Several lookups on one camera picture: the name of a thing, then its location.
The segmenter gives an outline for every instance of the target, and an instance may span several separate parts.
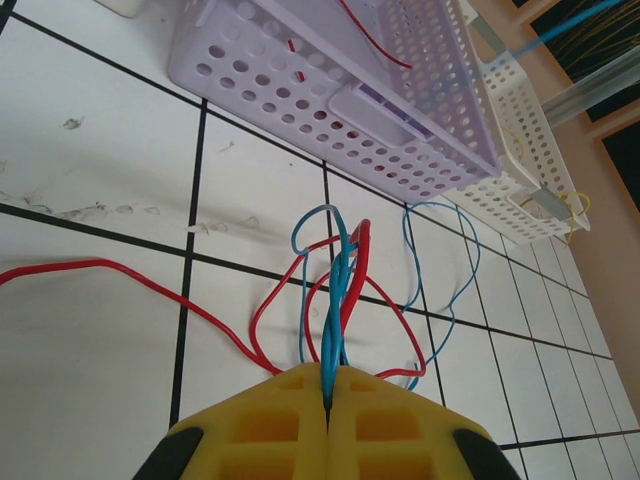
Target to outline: lavender plastic basket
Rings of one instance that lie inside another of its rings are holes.
[[[375,50],[336,0],[190,0],[169,75],[408,203],[499,176],[496,120],[457,1],[348,3],[412,69]]]

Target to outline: basket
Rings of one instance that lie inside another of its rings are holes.
[[[178,85],[407,203],[501,173],[488,104],[452,0],[190,0]]]
[[[504,171],[445,197],[515,243],[589,230],[580,199],[558,198],[575,188],[525,71],[509,53],[481,69],[508,151]]]

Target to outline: white object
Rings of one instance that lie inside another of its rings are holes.
[[[570,218],[558,219],[531,196],[544,193],[541,188],[555,195],[575,191],[533,85],[509,53],[482,70],[509,152],[503,174],[444,196],[515,243],[569,233]],[[575,214],[582,212],[580,198],[570,195],[566,201]],[[573,228],[590,230],[586,215],[576,216]]]
[[[95,0],[123,17],[133,17],[145,0]]]

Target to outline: basket hole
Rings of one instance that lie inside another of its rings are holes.
[[[196,65],[196,70],[200,75],[204,75],[205,77],[208,77],[213,73],[211,67],[206,63],[199,63],[198,65]]]
[[[245,20],[251,20],[256,14],[255,7],[249,2],[242,2],[238,5],[237,11],[240,18],[244,18]]]
[[[291,95],[291,91],[288,88],[280,87],[276,90],[276,95],[280,98],[288,98]]]
[[[280,33],[280,24],[275,20],[268,20],[264,22],[262,31],[267,37],[275,37],[278,33]]]
[[[311,65],[312,67],[317,68],[324,63],[324,56],[319,53],[312,53],[311,55],[309,55],[307,63],[309,63],[309,65]]]
[[[267,85],[269,85],[271,83],[271,79],[269,77],[267,77],[266,75],[257,75],[256,76],[256,83],[258,85],[260,85],[261,87],[265,87]]]
[[[220,85],[222,85],[224,88],[233,88],[236,86],[236,82],[234,82],[229,77],[222,77],[220,79]]]
[[[256,94],[251,90],[245,90],[242,92],[242,98],[244,98],[247,102],[253,102],[256,99]]]
[[[222,58],[224,57],[224,54],[224,48],[220,47],[219,45],[211,45],[209,47],[209,55],[211,55],[213,58]]]
[[[240,418],[233,442],[295,442],[299,424],[295,410],[256,409]]]

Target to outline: tile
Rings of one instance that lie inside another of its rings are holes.
[[[471,276],[465,241],[417,215],[411,216],[411,228],[422,267],[427,309],[450,316],[447,305]],[[471,252],[475,259],[474,249]],[[486,325],[473,283],[457,298],[454,310],[458,319]]]
[[[449,322],[431,319],[436,348]],[[482,425],[498,444],[515,442],[500,375],[486,331],[456,325],[438,356],[447,408]]]
[[[368,275],[397,304],[404,305],[417,288],[413,255],[402,235],[404,209],[335,175],[329,177],[329,199],[340,209],[350,228],[355,228],[365,218],[371,220]],[[369,285],[363,293],[378,297]],[[419,297],[418,300],[416,307],[422,309],[422,299]]]
[[[556,256],[560,262],[560,267],[562,268],[562,273],[567,281],[567,285],[586,295],[587,290],[584,287],[584,283],[582,283],[580,271],[573,259],[570,248],[565,247],[565,244],[557,238],[551,238],[551,244],[553,245],[553,249],[556,251]]]
[[[560,327],[542,277],[519,265],[513,264],[512,268],[533,338],[562,345]]]
[[[325,203],[322,169],[211,115],[201,178],[192,230],[196,252],[265,270],[289,267],[295,258],[293,228],[305,213]],[[323,212],[305,224],[298,245],[311,245],[327,234]],[[328,248],[310,258],[313,281],[329,270]]]
[[[531,244],[536,261],[540,267],[540,271],[547,277],[565,284],[562,269],[558,263],[556,252],[553,250],[551,240],[548,238],[537,240]]]
[[[529,480],[575,480],[566,447],[561,444],[522,449]]]
[[[591,346],[591,351],[599,355],[611,356],[611,352],[607,346],[607,341],[602,334],[600,323],[596,318],[596,314],[593,311],[593,307],[591,306],[589,299],[575,293],[571,293],[571,298],[573,298],[576,310],[578,311],[578,317],[580,318],[584,331],[587,334],[587,340]]]
[[[633,462],[637,468],[640,468],[640,433],[625,435],[624,438],[627,441],[627,445],[629,445]]]
[[[507,251],[507,256],[510,259],[526,265],[536,272],[540,271],[540,269],[538,268],[538,263],[536,262],[536,257],[533,254],[533,248],[531,247],[531,244],[526,243],[524,245],[518,245],[510,241],[508,238],[505,238],[504,247]]]
[[[166,73],[179,8],[180,2],[174,0],[147,0],[135,17],[125,18],[97,2],[20,0],[15,11],[164,87],[198,100],[174,85]]]
[[[0,201],[183,248],[197,110],[15,20],[0,63]]]
[[[249,321],[276,283],[269,278],[195,262],[191,298],[227,323],[246,345],[250,345]],[[285,285],[260,321],[260,344],[267,358],[279,368],[288,369],[299,364],[300,295],[299,286]],[[327,307],[328,295],[319,292],[311,307],[311,331],[318,353]],[[425,355],[429,355],[425,318],[415,314],[408,314],[406,318],[421,341]],[[388,368],[413,365],[411,344],[387,307],[359,302],[349,322],[346,338],[351,364],[367,372],[374,374]],[[310,361],[306,348],[305,358]],[[184,360],[182,417],[219,403],[269,377],[266,371],[246,359],[218,330],[199,317],[190,315]],[[406,384],[404,379],[391,380],[396,384]],[[440,402],[435,372],[419,383],[417,392]]]
[[[597,439],[567,443],[577,480],[611,478],[607,462]]]
[[[569,353],[561,348],[536,346],[562,435],[572,437],[595,433]]]
[[[584,353],[569,352],[573,368],[580,382],[587,408],[596,427],[596,432],[618,432],[620,426],[605,390],[595,359]]]
[[[520,480],[525,480],[527,478],[527,474],[524,470],[524,465],[522,464],[522,458],[520,458],[520,450],[506,450],[502,452],[509,463],[514,468],[516,473],[520,476]]]
[[[601,438],[600,445],[614,480],[640,478],[623,436]]]
[[[638,419],[633,412],[631,402],[624,389],[620,375],[616,369],[613,360],[605,360],[604,358],[596,358],[600,375],[604,381],[604,386],[607,389],[613,409],[616,412],[616,417],[622,430],[635,430],[639,428]]]
[[[569,289],[546,278],[544,279],[544,284],[547,287],[551,306],[560,324],[560,330],[566,345],[587,352],[590,351],[589,342],[587,342],[584,328],[582,328],[582,323],[578,318],[578,312],[573,300],[571,300]]]
[[[482,249],[478,287],[489,326],[531,336],[506,258],[486,248]]]
[[[9,215],[0,231],[0,272],[103,257],[181,289],[179,257]],[[131,478],[169,426],[179,307],[105,268],[15,279],[0,304],[2,476]]]
[[[559,437],[560,428],[533,342],[495,334],[493,343],[518,440]]]

